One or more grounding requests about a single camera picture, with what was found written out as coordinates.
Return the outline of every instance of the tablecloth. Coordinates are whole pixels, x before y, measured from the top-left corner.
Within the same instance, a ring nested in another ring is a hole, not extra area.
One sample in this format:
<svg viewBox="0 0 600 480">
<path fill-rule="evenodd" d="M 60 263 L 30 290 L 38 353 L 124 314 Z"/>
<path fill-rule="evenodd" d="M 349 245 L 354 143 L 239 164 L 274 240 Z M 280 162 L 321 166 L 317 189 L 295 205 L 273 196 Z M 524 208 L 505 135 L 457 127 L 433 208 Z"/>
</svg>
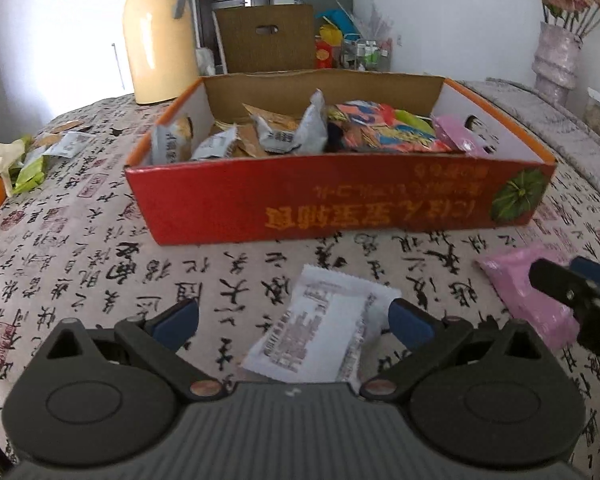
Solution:
<svg viewBox="0 0 600 480">
<path fill-rule="evenodd" d="M 522 89 L 472 85 L 509 106 L 545 139 L 552 121 L 538 117 L 569 121 Z M 241 356 L 283 313 L 304 264 L 397 287 L 437 317 L 458 315 L 477 324 L 493 315 L 502 325 L 507 311 L 475 265 L 476 257 L 542 240 L 569 256 L 600 262 L 600 191 L 592 186 L 600 190 L 600 183 L 585 179 L 561 155 L 544 200 L 523 228 L 368 230 L 312 240 L 160 247 L 142 219 L 123 165 L 165 106 L 139 107 L 133 96 L 124 96 L 58 117 L 49 127 L 81 120 L 95 140 L 74 159 L 56 161 L 39 189 L 0 208 L 0 412 L 13 383 L 63 317 L 109 327 L 130 315 L 153 316 L 183 298 L 198 298 L 200 327 L 179 355 L 233 383 L 243 377 Z M 405 355 L 404 347 L 385 334 L 364 354 L 362 375 L 371 376 Z M 557 358 L 587 407 L 573 464 L 597 480 L 600 359 L 577 344 Z M 0 444 L 13 456 L 1 420 Z"/>
</svg>

